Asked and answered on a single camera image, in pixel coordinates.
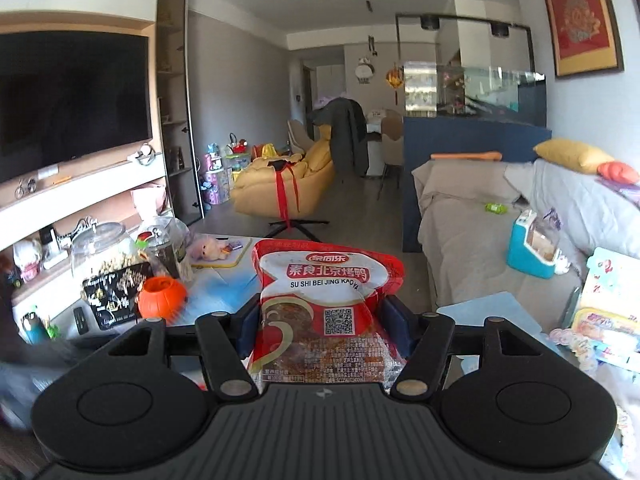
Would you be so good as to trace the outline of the blue cabinet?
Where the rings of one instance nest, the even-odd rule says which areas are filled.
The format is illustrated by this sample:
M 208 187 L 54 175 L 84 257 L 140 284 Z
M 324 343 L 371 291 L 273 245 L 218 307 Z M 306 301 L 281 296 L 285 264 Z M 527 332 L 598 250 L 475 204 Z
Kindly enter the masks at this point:
M 436 195 L 491 202 L 514 200 L 502 178 L 509 162 L 532 162 L 534 147 L 551 139 L 544 127 L 452 117 L 404 121 L 402 250 L 420 252 L 423 211 Z

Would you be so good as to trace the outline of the glass fish tank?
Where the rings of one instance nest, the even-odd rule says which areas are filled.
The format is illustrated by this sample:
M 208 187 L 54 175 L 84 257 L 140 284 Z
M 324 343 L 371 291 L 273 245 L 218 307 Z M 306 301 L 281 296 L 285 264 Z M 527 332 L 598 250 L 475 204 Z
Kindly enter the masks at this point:
M 546 78 L 536 72 L 407 62 L 402 73 L 407 116 L 547 125 Z

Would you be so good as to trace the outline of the black plum snack box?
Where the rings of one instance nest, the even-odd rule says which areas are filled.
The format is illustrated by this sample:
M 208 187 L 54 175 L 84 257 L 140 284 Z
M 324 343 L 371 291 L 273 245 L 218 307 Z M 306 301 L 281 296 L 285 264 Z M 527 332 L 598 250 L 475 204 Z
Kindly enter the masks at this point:
M 110 330 L 140 318 L 139 292 L 152 276 L 151 265 L 139 262 L 82 282 L 82 299 L 90 306 L 100 330 Z

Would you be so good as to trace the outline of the pink plush toy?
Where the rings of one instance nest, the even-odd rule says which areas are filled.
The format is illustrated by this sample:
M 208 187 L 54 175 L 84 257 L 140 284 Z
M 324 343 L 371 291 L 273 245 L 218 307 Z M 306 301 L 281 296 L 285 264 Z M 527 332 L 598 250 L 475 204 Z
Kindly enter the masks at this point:
M 197 237 L 189 246 L 188 253 L 193 261 L 218 261 L 224 260 L 232 252 L 226 240 L 218 240 L 216 237 Z

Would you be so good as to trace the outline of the red roast duck snack bag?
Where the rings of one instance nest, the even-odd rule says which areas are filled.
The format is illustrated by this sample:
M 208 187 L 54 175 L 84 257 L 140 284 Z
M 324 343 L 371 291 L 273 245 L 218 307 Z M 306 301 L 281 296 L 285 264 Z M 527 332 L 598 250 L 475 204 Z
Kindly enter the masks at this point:
M 253 249 L 260 325 L 248 361 L 270 384 L 390 388 L 405 365 L 382 322 L 404 265 L 379 252 L 309 240 L 261 240 Z

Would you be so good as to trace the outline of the blue toy case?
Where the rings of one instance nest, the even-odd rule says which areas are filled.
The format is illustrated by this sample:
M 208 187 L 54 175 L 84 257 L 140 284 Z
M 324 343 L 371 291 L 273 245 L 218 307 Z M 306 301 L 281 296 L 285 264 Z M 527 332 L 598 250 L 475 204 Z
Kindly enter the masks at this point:
M 567 274 L 570 262 L 560 248 L 561 226 L 554 208 L 542 216 L 530 208 L 523 210 L 512 224 L 506 264 L 544 280 Z

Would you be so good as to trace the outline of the glass jar with lid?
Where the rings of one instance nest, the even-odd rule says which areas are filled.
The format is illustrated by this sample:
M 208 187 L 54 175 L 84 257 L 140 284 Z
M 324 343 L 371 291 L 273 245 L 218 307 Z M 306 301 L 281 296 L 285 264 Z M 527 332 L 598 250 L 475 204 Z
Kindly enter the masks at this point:
M 134 240 L 120 222 L 98 223 L 72 240 L 72 273 L 79 286 L 137 261 Z

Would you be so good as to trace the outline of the black television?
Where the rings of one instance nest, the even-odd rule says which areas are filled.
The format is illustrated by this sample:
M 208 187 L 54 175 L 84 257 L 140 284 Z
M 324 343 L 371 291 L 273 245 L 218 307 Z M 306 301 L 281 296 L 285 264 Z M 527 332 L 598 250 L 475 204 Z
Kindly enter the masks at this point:
M 3 181 L 151 136 L 145 37 L 82 30 L 2 36 Z

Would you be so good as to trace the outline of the dark coat on rack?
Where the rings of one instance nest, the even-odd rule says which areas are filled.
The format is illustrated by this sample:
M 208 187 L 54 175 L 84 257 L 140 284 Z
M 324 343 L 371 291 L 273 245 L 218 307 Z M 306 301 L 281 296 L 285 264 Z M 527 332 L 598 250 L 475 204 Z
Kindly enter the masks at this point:
M 308 118 L 314 126 L 330 126 L 330 152 L 338 174 L 363 178 L 369 169 L 367 122 L 354 100 L 337 98 L 313 110 Z

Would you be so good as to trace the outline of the light blue book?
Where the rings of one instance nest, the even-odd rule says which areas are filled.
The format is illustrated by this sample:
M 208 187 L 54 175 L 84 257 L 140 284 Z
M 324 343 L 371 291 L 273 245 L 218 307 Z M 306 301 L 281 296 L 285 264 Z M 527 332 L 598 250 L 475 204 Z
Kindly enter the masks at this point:
M 505 318 L 529 335 L 542 334 L 541 326 L 510 292 L 498 292 L 498 294 L 440 307 L 437 313 L 449 316 L 457 325 L 469 326 L 483 326 L 486 318 Z

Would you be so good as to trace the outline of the yellow cushion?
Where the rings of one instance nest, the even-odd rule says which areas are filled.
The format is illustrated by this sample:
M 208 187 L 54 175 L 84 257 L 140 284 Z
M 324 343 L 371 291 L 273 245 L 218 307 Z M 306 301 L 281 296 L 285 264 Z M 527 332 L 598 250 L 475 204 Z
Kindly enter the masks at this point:
M 554 138 L 534 147 L 538 157 L 581 174 L 596 174 L 598 167 L 615 158 L 607 152 L 584 142 Z

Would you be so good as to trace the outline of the red framed wall picture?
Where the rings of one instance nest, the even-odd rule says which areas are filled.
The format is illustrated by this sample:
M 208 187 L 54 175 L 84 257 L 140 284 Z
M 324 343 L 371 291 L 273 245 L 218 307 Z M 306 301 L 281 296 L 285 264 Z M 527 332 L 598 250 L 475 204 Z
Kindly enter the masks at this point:
M 558 78 L 624 69 L 612 0 L 544 0 Z

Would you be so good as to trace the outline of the teal water bottle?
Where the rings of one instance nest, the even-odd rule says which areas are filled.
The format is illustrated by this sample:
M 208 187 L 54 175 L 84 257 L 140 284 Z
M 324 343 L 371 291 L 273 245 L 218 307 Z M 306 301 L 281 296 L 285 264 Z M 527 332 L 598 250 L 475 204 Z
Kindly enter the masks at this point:
M 35 312 L 27 312 L 21 319 L 22 327 L 30 344 L 42 344 L 50 340 L 47 327 Z

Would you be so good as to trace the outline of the orange pumpkin bucket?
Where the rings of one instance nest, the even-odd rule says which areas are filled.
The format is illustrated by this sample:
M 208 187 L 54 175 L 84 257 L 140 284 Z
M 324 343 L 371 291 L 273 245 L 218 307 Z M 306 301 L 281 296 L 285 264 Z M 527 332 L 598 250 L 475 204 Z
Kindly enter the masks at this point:
M 138 310 L 142 318 L 163 318 L 174 322 L 187 299 L 188 291 L 180 281 L 170 276 L 154 276 L 142 284 Z

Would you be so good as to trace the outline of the beige grey sofa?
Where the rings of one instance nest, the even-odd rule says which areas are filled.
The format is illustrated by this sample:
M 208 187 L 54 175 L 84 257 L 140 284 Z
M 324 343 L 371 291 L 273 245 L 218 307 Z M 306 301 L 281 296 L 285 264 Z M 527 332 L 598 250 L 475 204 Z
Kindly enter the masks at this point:
M 502 178 L 514 192 L 509 203 L 436 195 L 422 214 L 419 240 L 430 271 L 431 296 L 439 307 L 510 292 L 548 332 L 559 326 L 567 301 L 586 279 L 587 259 L 598 247 L 639 255 L 639 211 L 596 177 L 538 159 L 507 164 Z M 544 280 L 506 264 L 512 224 L 533 209 L 554 208 L 560 248 L 570 270 Z

